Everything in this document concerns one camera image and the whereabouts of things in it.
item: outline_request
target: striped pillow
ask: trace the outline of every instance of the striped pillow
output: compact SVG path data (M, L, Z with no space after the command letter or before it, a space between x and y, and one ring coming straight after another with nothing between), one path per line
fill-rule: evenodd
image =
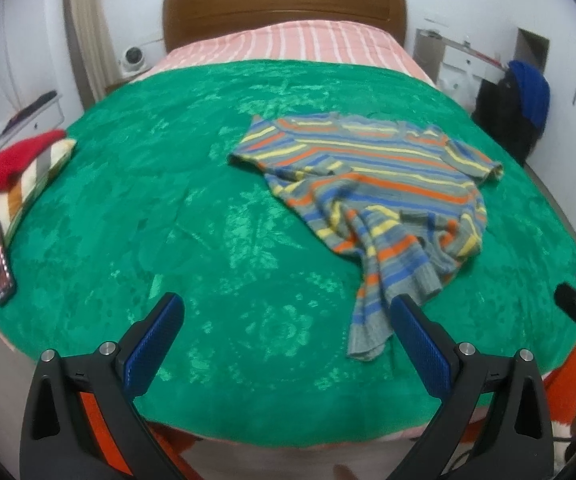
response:
M75 144L73 139L58 140L40 153L9 191L0 192L0 222L6 245L10 245L24 213L70 160Z

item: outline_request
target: black bag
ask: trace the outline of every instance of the black bag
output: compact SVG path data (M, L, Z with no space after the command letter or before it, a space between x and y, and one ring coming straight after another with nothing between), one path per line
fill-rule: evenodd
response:
M519 87L511 70L496 85L481 82L472 120L521 166L543 133L522 115Z

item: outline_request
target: blue cloth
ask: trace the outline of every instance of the blue cloth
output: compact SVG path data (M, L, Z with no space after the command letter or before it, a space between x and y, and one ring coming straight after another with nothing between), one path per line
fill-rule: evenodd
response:
M522 101L522 115L535 128L543 131L550 107L550 86L539 70L523 61L508 63L517 79L519 95Z

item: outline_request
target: beige curtain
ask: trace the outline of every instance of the beige curtain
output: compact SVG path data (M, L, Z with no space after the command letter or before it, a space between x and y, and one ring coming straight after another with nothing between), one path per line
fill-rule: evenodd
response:
M92 94L101 101L121 77L101 0L70 0L70 12Z

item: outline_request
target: shirt sleeve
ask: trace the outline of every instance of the shirt sleeve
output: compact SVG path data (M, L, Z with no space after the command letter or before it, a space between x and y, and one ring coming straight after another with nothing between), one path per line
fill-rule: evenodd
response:
M447 139L444 162L465 173L477 182L486 180L489 176L499 180L504 176L501 162L490 160L486 155L460 140Z

